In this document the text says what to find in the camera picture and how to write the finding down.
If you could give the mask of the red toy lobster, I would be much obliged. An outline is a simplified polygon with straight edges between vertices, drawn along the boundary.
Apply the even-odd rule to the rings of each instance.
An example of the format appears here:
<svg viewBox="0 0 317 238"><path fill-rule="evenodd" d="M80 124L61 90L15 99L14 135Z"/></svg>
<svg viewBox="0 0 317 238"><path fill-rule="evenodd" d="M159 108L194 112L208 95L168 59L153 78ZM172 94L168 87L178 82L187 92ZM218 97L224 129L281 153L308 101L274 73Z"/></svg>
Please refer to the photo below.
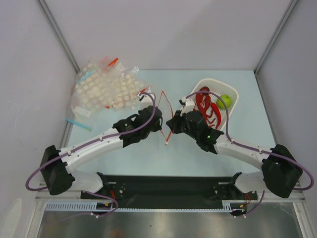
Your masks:
<svg viewBox="0 0 317 238"><path fill-rule="evenodd" d="M208 127L215 127L217 124L217 117L211 109L211 97L209 93L198 93L195 98L196 106L203 115Z"/></svg>

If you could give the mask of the clear bag with orange zipper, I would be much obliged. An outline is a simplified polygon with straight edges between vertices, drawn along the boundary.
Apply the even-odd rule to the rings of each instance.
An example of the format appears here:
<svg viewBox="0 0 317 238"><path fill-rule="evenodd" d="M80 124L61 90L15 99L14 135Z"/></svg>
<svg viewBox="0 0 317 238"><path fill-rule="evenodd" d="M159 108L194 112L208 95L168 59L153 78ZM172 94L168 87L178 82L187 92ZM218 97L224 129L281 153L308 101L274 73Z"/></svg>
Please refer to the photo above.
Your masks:
<svg viewBox="0 0 317 238"><path fill-rule="evenodd" d="M142 89L139 93L147 92L150 93L151 87L148 86ZM164 144L165 146L168 145L172 132L170 128L166 125L166 122L174 116L173 109L171 103L165 93L162 90L158 96L156 96L156 106L162 112L162 129L160 130L161 135L164 137Z"/></svg>

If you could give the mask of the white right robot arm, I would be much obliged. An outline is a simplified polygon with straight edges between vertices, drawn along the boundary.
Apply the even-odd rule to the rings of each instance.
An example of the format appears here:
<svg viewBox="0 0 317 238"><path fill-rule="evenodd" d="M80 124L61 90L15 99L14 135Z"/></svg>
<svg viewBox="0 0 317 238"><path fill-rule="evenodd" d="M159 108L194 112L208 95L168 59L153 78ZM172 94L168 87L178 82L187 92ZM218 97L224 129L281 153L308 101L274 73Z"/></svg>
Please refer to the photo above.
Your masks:
<svg viewBox="0 0 317 238"><path fill-rule="evenodd" d="M172 133L184 133L193 138L204 151L238 159L253 167L257 172L236 173L230 181L229 195L240 199L247 192L269 190L281 198L288 198L293 191L303 170L296 166L295 159L284 160L281 156L290 156L289 151L282 145L270 148L266 154L262 149L251 150L230 142L223 131L207 126L199 111L181 114L177 111L174 117L166 122Z"/></svg>

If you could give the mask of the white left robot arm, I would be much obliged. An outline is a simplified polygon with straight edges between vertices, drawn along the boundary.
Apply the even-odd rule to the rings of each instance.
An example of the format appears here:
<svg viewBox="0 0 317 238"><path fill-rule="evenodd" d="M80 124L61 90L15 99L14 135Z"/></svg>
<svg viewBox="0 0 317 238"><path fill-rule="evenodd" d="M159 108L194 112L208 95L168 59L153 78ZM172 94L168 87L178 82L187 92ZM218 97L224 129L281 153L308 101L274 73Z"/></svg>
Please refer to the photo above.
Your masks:
<svg viewBox="0 0 317 238"><path fill-rule="evenodd" d="M73 147L45 149L41 165L41 174L50 195L59 195L68 190L80 190L86 199L86 192L97 198L105 198L110 185L105 175L100 172L87 173L78 168L92 159L107 152L122 149L148 137L151 132L161 130L162 112L148 106L137 114L121 119L99 136Z"/></svg>

